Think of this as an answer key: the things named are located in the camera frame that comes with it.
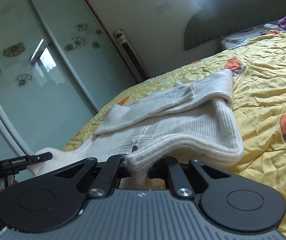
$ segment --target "knit sweater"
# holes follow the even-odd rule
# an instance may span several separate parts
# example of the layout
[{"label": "knit sweater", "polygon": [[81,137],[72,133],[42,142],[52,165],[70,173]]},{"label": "knit sweater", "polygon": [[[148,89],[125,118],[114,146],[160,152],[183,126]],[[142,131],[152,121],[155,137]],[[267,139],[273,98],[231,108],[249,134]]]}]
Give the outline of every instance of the knit sweater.
[{"label": "knit sweater", "polygon": [[[176,83],[126,106],[112,106],[105,120],[80,148],[62,152],[52,148],[52,160],[31,165],[36,175],[87,157],[106,161],[128,154],[126,163],[134,185],[142,186],[147,171],[164,155],[180,162],[202,159],[216,166],[232,166],[241,158],[243,143],[231,109],[232,72],[221,70],[208,78]],[[138,150],[131,153],[132,147]]]}]

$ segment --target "dark green headboard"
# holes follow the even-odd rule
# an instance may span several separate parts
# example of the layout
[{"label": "dark green headboard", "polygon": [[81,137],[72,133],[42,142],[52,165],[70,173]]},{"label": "dark green headboard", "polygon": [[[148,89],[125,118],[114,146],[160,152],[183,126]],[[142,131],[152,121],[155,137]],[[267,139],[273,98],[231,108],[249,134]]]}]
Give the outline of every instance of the dark green headboard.
[{"label": "dark green headboard", "polygon": [[184,49],[286,16],[286,0],[202,0],[187,24]]}]

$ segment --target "electrical socket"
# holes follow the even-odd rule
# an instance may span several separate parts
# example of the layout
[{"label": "electrical socket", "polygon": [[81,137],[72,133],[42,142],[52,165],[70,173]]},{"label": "electrical socket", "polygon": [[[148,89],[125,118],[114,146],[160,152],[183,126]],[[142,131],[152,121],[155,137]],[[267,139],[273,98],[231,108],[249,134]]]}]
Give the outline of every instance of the electrical socket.
[{"label": "electrical socket", "polygon": [[165,12],[166,10],[169,10],[171,9],[172,6],[169,4],[169,2],[164,2],[158,6],[155,7],[155,11],[158,13],[158,14],[161,14],[163,12]]}]

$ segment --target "silver screw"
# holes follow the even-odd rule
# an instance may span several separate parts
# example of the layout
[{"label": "silver screw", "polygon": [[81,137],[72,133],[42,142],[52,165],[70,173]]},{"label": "silver screw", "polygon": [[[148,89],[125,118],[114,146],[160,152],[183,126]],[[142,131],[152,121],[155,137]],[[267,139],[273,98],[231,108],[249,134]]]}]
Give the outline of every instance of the silver screw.
[{"label": "silver screw", "polygon": [[105,191],[102,190],[101,188],[93,188],[90,190],[90,195],[94,196],[94,197],[101,197],[104,195]]},{"label": "silver screw", "polygon": [[188,196],[192,195],[192,191],[190,189],[188,189],[188,188],[179,188],[176,191],[176,193],[179,194],[182,197],[188,197]]}]

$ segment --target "yellow floral bedding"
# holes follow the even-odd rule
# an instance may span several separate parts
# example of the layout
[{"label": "yellow floral bedding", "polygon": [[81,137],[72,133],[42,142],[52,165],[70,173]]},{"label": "yellow floral bedding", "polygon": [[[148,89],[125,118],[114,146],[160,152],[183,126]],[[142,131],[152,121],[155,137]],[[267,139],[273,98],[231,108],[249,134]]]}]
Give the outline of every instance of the yellow floral bedding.
[{"label": "yellow floral bedding", "polygon": [[[64,147],[78,148],[95,131],[113,104],[128,104],[177,81],[191,82],[230,68],[233,110],[244,142],[241,161],[229,170],[278,190],[286,199],[286,33],[254,38],[119,94]],[[286,236],[286,215],[279,230]]]}]

